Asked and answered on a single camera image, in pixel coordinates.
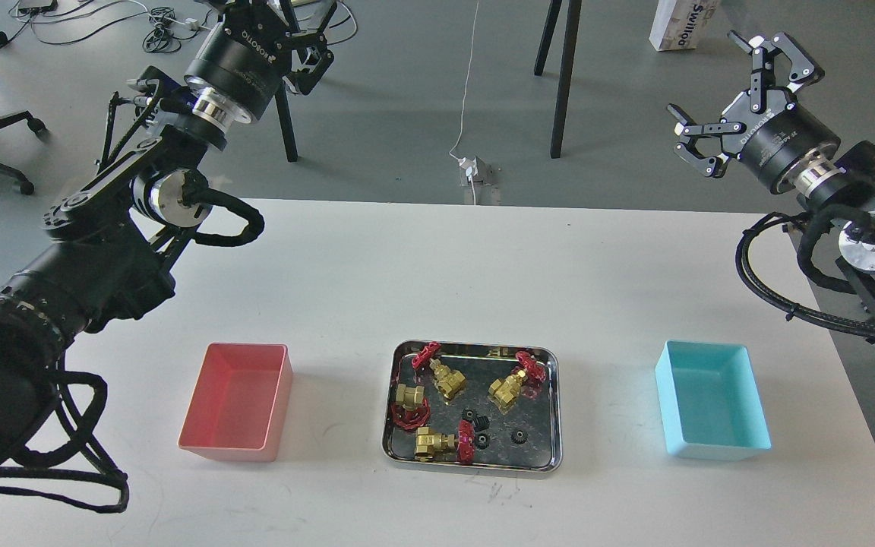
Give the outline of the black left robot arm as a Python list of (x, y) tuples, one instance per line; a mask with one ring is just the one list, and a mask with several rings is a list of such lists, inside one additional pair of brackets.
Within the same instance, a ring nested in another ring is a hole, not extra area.
[[(218, 14), (176, 82), (155, 67), (131, 82), (138, 107), (97, 174), (44, 214), (51, 246), (0, 287), (0, 479), (93, 482), (114, 504), (45, 498), (101, 514), (125, 511), (125, 472), (94, 435), (106, 382), (70, 371), (80, 333), (138, 319), (174, 296), (170, 270), (190, 243), (239, 247), (264, 231), (260, 211), (213, 189), (198, 166), (226, 146), (234, 122), (276, 103), (287, 159), (296, 160), (288, 90), (307, 94), (333, 63), (325, 32), (337, 3), (318, 1), (301, 27), (289, 1), (212, 1)], [(0, 494), (32, 496), (5, 487)]]

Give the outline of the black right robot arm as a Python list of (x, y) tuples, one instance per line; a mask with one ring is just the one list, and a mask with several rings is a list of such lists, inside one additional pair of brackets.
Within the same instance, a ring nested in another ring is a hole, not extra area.
[[(787, 319), (855, 335), (875, 347), (875, 144), (864, 140), (837, 156), (837, 135), (796, 96), (796, 90), (819, 82), (823, 69), (791, 36), (728, 35), (751, 58), (750, 86), (712, 124), (698, 125), (669, 105), (678, 121), (674, 151), (707, 177), (722, 177), (729, 160), (737, 160), (772, 194), (798, 191), (802, 213), (771, 213), (744, 232), (736, 249), (739, 277)], [(750, 266), (750, 243), (781, 224), (801, 232), (798, 267), (805, 277), (823, 289), (860, 298), (868, 320), (804, 307), (757, 276)]]

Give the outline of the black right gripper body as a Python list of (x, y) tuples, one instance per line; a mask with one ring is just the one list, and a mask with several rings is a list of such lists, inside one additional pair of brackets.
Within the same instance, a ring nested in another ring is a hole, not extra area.
[(788, 170), (813, 150), (827, 158), (836, 155), (840, 138), (798, 105), (787, 90), (765, 91), (765, 107), (751, 110), (751, 97), (742, 91), (731, 104), (731, 121), (744, 129), (731, 136), (731, 156), (772, 194), (791, 190)]

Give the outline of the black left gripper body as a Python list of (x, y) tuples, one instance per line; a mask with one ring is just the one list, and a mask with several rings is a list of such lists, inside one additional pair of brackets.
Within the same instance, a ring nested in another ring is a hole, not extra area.
[(256, 122), (278, 91), (285, 67), (276, 41), (289, 27), (268, 1), (204, 1), (219, 20), (185, 69), (191, 90), (212, 87), (234, 101), (241, 122)]

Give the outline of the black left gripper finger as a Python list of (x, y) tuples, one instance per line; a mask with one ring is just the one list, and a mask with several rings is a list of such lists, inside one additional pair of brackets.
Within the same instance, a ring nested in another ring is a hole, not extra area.
[(336, 1), (283, 1), (289, 33), (323, 33), (336, 13)]
[(322, 31), (290, 33), (279, 41), (279, 69), (292, 93), (308, 96), (333, 63)]

